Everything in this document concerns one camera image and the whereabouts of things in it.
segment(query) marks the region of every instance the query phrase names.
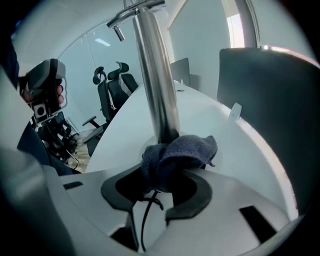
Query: finger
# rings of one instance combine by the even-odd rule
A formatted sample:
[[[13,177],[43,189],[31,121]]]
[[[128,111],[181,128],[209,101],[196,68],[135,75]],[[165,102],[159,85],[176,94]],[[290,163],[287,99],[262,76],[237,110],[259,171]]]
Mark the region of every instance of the finger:
[[[59,102],[59,104],[64,103],[64,97],[60,95],[60,96],[58,97],[58,102]]]
[[[62,79],[61,78],[56,79],[55,83],[56,83],[57,86],[61,85]]]
[[[58,85],[58,87],[56,88],[56,92],[58,93],[58,95],[61,95],[63,91],[64,88],[61,85]]]

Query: dark pants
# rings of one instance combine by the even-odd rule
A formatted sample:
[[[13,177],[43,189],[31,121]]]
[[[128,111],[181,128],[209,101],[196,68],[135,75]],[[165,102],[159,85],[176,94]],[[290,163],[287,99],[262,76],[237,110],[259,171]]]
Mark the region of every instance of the dark pants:
[[[52,166],[59,176],[73,174],[68,166],[47,153],[45,145],[36,131],[32,129],[30,123],[26,126],[17,148],[18,150],[33,155],[41,165]]]

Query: desk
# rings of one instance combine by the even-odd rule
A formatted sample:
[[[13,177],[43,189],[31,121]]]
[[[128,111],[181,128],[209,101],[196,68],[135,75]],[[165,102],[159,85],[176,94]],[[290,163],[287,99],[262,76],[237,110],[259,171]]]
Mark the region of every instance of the desk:
[[[242,122],[246,131],[230,122],[230,109],[219,102],[188,86],[183,89],[176,93],[180,130],[214,136],[218,151],[212,171],[238,179],[287,212],[290,220],[295,219],[298,212],[291,183],[264,139],[246,122]],[[126,170],[136,165],[142,159],[143,146],[153,136],[146,92],[140,86],[104,132],[86,172]]]

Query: white clip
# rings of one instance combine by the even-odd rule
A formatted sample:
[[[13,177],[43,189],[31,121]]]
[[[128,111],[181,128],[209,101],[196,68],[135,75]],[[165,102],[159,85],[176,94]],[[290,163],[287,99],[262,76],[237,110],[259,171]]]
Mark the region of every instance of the white clip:
[[[241,110],[242,110],[242,106],[238,103],[234,103],[234,105],[231,109],[228,121],[229,122],[238,121],[240,118]]]

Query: person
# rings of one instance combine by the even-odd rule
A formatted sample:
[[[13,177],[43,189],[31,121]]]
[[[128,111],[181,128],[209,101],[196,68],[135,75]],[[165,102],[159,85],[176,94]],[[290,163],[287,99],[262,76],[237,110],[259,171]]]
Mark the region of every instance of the person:
[[[4,52],[3,56],[1,56],[1,64],[7,76],[11,80],[13,86],[17,88],[19,82],[20,66],[11,39],[6,41],[6,51]],[[61,79],[56,80],[58,101],[60,104],[62,104],[64,101],[64,98],[61,95],[63,92],[61,82]],[[21,96],[26,101],[26,103],[33,100],[33,97],[26,89],[22,92]],[[52,166],[53,168],[55,168],[59,176],[71,175],[75,173],[72,169],[66,166],[59,159],[55,158],[54,156],[48,153],[45,145],[43,144],[42,140],[40,139],[36,131],[32,128],[30,123],[28,123],[28,125],[24,129],[24,132],[21,136],[17,148],[18,150],[33,155],[40,162],[41,165]]]

